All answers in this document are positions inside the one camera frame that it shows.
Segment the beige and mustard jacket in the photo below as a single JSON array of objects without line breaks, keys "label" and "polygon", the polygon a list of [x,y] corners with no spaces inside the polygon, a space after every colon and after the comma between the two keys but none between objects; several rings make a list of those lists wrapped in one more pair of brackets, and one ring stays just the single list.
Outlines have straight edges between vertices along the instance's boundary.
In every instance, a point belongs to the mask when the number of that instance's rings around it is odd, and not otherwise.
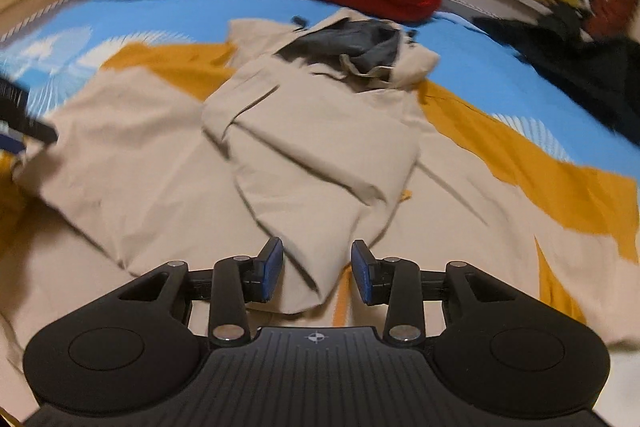
[{"label": "beige and mustard jacket", "polygon": [[551,156],[425,79],[364,90],[293,52],[292,26],[234,20],[216,44],[132,42],[51,114],[1,191],[1,329],[28,340],[172,260],[209,268],[278,236],[285,266],[262,323],[378,322],[344,312],[349,247],[427,270],[463,259],[596,331],[639,342],[633,179]]}]

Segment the dark red spotted cushion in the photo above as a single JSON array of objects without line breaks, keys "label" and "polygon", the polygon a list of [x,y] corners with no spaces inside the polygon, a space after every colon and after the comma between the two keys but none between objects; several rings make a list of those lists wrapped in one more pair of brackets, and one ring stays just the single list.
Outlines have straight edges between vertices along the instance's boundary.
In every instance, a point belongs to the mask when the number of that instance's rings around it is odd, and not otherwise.
[{"label": "dark red spotted cushion", "polygon": [[592,38],[626,36],[638,6],[639,0],[591,0],[584,29]]}]

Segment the black clothes pile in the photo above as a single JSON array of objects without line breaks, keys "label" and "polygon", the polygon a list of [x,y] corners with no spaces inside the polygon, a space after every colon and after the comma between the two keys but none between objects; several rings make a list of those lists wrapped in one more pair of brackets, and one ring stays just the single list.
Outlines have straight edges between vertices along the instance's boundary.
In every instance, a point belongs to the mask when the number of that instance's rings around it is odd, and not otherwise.
[{"label": "black clothes pile", "polygon": [[577,13],[560,5],[526,23],[477,16],[472,23],[510,46],[542,78],[608,129],[639,143],[639,43],[628,37],[582,38]]}]

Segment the blue patterned bed sheet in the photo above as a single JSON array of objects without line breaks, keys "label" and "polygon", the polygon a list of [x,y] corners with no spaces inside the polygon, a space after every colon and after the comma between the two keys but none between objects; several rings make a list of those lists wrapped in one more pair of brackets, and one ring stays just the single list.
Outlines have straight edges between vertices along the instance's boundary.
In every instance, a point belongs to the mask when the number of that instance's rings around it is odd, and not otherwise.
[{"label": "blue patterned bed sheet", "polygon": [[[70,0],[1,37],[1,70],[44,115],[75,94],[125,44],[218,42],[229,20],[294,16],[317,23],[335,6],[314,0]],[[550,156],[638,176],[639,149],[599,124],[506,46],[440,11],[418,29],[440,56],[432,80],[524,135]]]}]

